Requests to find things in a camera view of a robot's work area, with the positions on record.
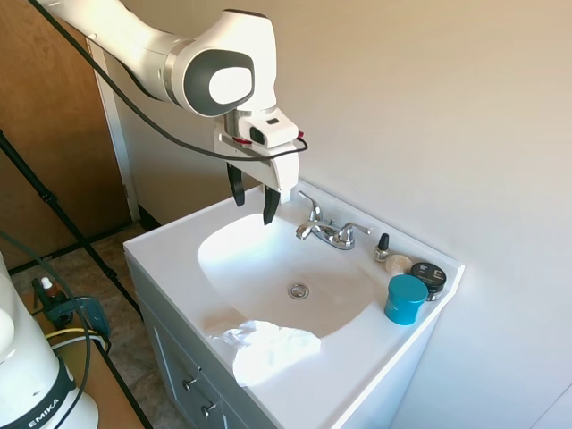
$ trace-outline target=drawer knob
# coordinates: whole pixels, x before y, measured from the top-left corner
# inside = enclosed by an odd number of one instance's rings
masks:
[[[200,412],[203,413],[205,418],[208,418],[211,415],[211,411],[216,408],[216,404],[212,404],[210,407],[205,407],[204,405],[200,408]]]
[[[197,382],[197,380],[194,378],[191,378],[190,380],[183,380],[182,381],[182,388],[185,391],[190,391],[191,386],[196,382]]]

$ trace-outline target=drain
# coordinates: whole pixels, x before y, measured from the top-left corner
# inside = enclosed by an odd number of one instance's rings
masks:
[[[295,284],[288,289],[288,294],[294,299],[304,299],[310,294],[310,289],[303,284]]]

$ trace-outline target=tile floor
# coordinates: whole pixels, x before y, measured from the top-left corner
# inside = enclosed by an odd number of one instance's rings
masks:
[[[94,249],[118,275],[131,294],[134,286],[123,256],[122,243],[145,231],[137,224],[93,244]],[[145,326],[127,300],[103,275],[82,249],[50,261],[77,295],[95,297],[102,304],[112,328],[109,354],[123,380],[155,429],[190,429],[167,397]],[[31,281],[45,275],[35,266],[12,277],[20,293],[31,291]]]

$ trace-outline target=sink basin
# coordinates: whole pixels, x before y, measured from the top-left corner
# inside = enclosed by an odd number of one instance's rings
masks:
[[[298,328],[318,338],[351,322],[374,300],[374,282],[317,237],[298,240],[297,225],[276,217],[243,217],[203,241],[198,262],[206,278],[247,319]],[[303,285],[306,298],[289,291]]]

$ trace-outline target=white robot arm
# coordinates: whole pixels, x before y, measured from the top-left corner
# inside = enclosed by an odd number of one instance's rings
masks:
[[[54,429],[79,394],[14,289],[0,254],[0,427]],[[61,429],[96,429],[97,405],[83,393]]]
[[[223,115],[224,126],[214,128],[216,153],[247,161],[296,149],[292,141],[299,129],[276,107],[276,45],[264,15],[227,9],[191,40],[149,27],[119,0],[38,2],[119,60],[149,96],[205,117]],[[230,164],[233,193],[242,188],[237,171],[270,190],[265,217],[272,221],[277,207],[272,190],[278,198],[280,192],[289,195],[298,182],[298,154]],[[235,199],[240,205],[236,193]]]

